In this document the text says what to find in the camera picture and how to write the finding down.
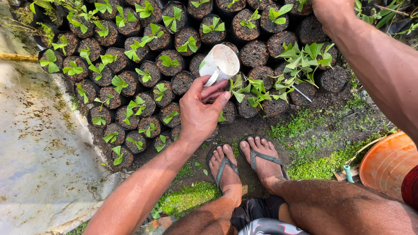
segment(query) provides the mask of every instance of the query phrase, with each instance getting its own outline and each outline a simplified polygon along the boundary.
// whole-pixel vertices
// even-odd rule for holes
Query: foot
[[[260,139],[260,137],[248,137],[247,141],[240,142],[240,148],[245,155],[248,163],[251,164],[250,147],[252,150],[265,155],[279,158],[277,151],[274,149],[273,143],[266,139]],[[281,165],[271,161],[267,161],[260,157],[255,157],[255,163],[257,164],[257,174],[263,186],[273,194],[271,188],[273,185],[280,181],[286,180],[283,177]]]
[[[209,168],[212,172],[213,177],[216,179],[222,160],[227,157],[229,160],[237,165],[237,160],[234,157],[234,152],[231,146],[224,144],[222,147],[218,146],[213,151],[213,156],[209,161]],[[219,187],[225,197],[229,197],[234,201],[235,207],[241,204],[242,197],[242,184],[240,177],[231,169],[229,165],[225,165],[224,173],[222,174],[221,182]]]

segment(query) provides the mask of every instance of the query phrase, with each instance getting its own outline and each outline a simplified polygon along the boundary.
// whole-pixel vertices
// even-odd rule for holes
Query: black flip-flop
[[[223,145],[224,145],[223,143],[218,144],[218,145],[216,145],[215,147],[213,147],[213,148],[210,150],[210,152],[209,152],[209,154],[208,154],[208,157],[206,158],[206,164],[208,165],[209,171],[210,171],[209,161],[210,161],[210,158],[213,156],[213,151],[215,151],[215,150],[216,150],[216,148],[217,148],[218,146],[221,146],[221,147],[222,147]],[[215,181],[216,181],[216,186],[219,188],[219,192],[221,193],[221,195],[223,195],[223,193],[222,193],[221,188],[219,187],[219,184],[221,183],[222,174],[224,173],[224,169],[225,169],[225,166],[226,166],[227,164],[229,165],[229,167],[231,167],[231,169],[232,169],[235,173],[237,173],[237,175],[238,175],[238,176],[240,176],[240,174],[238,173],[238,168],[237,168],[237,166],[236,166],[235,164],[233,164],[233,163],[231,162],[231,160],[229,160],[229,158],[227,158],[227,156],[225,156],[225,157],[224,157],[224,159],[222,159],[221,166],[219,167],[218,174],[217,174],[217,176],[216,176],[216,178],[215,178]]]
[[[253,138],[255,138],[255,137],[260,137],[260,140],[261,139],[266,139],[267,140],[267,138],[264,138],[264,137],[262,137],[262,136],[259,136],[259,135],[249,135],[249,136],[247,136],[247,137],[244,137],[242,140],[240,140],[240,143],[241,143],[241,141],[247,141],[247,139],[248,139],[248,137],[253,137]],[[242,156],[245,158],[245,155],[244,155],[244,153],[242,152],[242,150],[241,150],[241,144],[239,144],[239,148],[240,148],[240,152],[241,152],[241,154],[242,154]],[[279,164],[279,165],[281,165],[282,167],[282,173],[283,173],[283,177],[285,178],[285,179],[287,179],[287,180],[290,180],[290,178],[289,178],[289,175],[287,174],[287,172],[286,172],[286,170],[285,170],[285,168],[284,168],[284,166],[283,166],[283,163],[282,163],[282,161],[280,161],[280,159],[278,159],[278,158],[274,158],[274,157],[272,157],[272,156],[269,156],[269,155],[265,155],[265,154],[263,154],[263,153],[259,153],[259,152],[257,152],[257,151],[255,151],[255,150],[253,150],[251,147],[250,147],[250,161],[251,161],[251,168],[257,173],[257,165],[255,164],[255,157],[260,157],[260,158],[263,158],[263,159],[265,159],[265,160],[267,160],[267,161],[271,161],[271,162],[274,162],[274,163],[276,163],[276,164]]]

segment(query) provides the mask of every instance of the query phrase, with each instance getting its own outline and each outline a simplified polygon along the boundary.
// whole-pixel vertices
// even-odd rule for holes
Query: dirty plastic cup
[[[200,76],[212,75],[205,87],[227,80],[235,76],[239,70],[240,61],[237,55],[222,44],[215,45],[199,65]]]

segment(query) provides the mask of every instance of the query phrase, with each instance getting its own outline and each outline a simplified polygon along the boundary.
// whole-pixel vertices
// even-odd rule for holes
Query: hand
[[[228,84],[224,80],[203,87],[211,76],[196,78],[190,89],[180,99],[181,133],[179,139],[201,145],[213,133],[219,115],[231,97],[230,92],[220,92]],[[216,99],[213,104],[205,104]]]
[[[358,20],[354,14],[354,0],[312,0],[312,8],[328,36],[332,33],[330,27],[341,27],[346,20]]]

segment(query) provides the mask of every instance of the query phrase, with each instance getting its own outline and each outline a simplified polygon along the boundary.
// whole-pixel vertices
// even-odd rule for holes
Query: red fabric
[[[400,190],[403,201],[418,210],[418,165],[405,176]]]

